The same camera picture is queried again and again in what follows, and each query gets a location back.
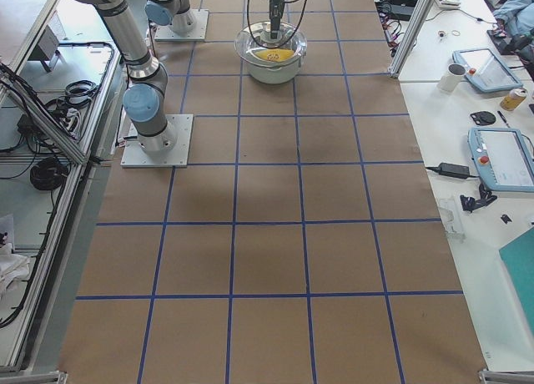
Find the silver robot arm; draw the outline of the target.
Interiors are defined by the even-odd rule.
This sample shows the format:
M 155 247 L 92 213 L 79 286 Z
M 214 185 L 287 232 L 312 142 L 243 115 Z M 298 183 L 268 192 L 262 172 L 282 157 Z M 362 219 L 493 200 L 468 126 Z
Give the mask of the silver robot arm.
M 189 0 L 147 0 L 144 10 L 150 22 L 168 26 L 180 36 L 190 32 L 196 24 Z
M 172 149 L 177 129 L 164 112 L 168 83 L 165 66 L 153 55 L 136 27 L 127 0 L 75 0 L 94 6 L 128 67 L 133 86 L 123 95 L 123 108 L 137 130 L 138 142 L 146 153 Z M 147 0 L 145 12 L 159 26 L 178 24 L 184 31 L 191 16 L 189 0 Z

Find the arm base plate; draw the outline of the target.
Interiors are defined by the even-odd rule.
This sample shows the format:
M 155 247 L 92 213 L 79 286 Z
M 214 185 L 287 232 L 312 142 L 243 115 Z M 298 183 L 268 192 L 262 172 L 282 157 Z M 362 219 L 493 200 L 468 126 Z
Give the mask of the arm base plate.
M 204 41 L 207 33 L 209 11 L 190 8 L 185 13 L 176 14 L 168 26 L 158 26 L 157 42 Z
M 124 168 L 167 168 L 188 165 L 190 141 L 194 126 L 192 114 L 167 114 L 166 130 L 154 137 L 139 135 L 130 124 L 121 166 Z

